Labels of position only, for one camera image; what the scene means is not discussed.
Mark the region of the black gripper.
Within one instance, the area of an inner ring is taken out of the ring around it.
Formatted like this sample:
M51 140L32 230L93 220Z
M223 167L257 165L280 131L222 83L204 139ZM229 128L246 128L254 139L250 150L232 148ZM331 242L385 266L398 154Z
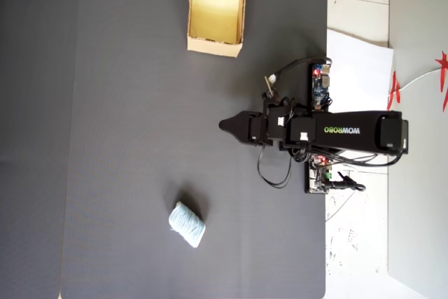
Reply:
M231 118L221 120L219 128L231 134L242 144L249 143L254 146L263 146L267 143L265 122L266 117L263 113L242 111Z

